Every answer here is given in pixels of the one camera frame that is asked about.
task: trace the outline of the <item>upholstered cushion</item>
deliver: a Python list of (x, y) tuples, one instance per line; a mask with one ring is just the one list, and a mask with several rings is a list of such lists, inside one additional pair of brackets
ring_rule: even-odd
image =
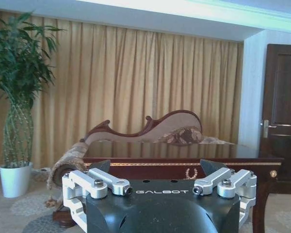
[(200, 143), (203, 140), (203, 135), (197, 127), (184, 127), (164, 134), (158, 142), (171, 144), (191, 144)]

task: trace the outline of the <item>gold trim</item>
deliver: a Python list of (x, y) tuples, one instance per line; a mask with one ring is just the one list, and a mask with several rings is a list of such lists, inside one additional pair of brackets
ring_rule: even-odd
[[(227, 166), (280, 166), (281, 163), (224, 163)], [(200, 166), (200, 163), (111, 163), (111, 166)]]

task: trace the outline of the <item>bolt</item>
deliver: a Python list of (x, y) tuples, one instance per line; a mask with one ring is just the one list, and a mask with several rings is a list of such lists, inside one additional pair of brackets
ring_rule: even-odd
[(203, 193), (203, 188), (200, 186), (196, 186), (193, 188), (193, 193), (195, 193), (196, 195), (201, 195)]
[(125, 189), (124, 193), (125, 193), (125, 195), (132, 194), (132, 187), (128, 187), (127, 189)]
[(95, 188), (100, 188), (103, 186), (103, 180), (102, 179), (96, 179), (94, 180), (94, 187)]
[(222, 186), (230, 187), (230, 186), (232, 186), (232, 181), (230, 179), (222, 180)]

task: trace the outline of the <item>wooden table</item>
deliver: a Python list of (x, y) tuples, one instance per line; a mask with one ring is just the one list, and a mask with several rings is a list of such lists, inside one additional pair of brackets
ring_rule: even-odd
[[(265, 205), (275, 187), (283, 159), (239, 145), (164, 143), (92, 143), (84, 162), (111, 160), (110, 173), (124, 179), (197, 179), (204, 177), (200, 159), (225, 163), (238, 171), (247, 169), (258, 177), (257, 203), (253, 208), (253, 232), (264, 232)], [(69, 212), (54, 212), (53, 219), (67, 225)]]

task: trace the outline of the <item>silver metal bracket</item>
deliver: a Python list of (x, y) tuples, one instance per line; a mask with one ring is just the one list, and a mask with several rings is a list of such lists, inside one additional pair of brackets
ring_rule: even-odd
[(217, 192), (222, 198), (241, 197), (239, 227), (249, 216), (249, 210), (256, 204), (257, 176), (252, 171), (241, 169), (239, 172), (218, 183)]
[(102, 199), (108, 194), (108, 187), (115, 195), (129, 195), (132, 187), (128, 180), (116, 178), (97, 168), (90, 169), (87, 174), (75, 170), (65, 174), (63, 180), (63, 203), (71, 212), (72, 219), (87, 232), (86, 214), (80, 198), (88, 194), (94, 199)]
[(231, 177), (231, 170), (222, 167), (205, 178), (195, 180), (193, 193), (199, 196), (209, 195), (221, 180), (229, 177)]
[(115, 195), (125, 196), (132, 193), (132, 187), (128, 180), (119, 179), (98, 168), (90, 169), (88, 175), (94, 179), (102, 179)]

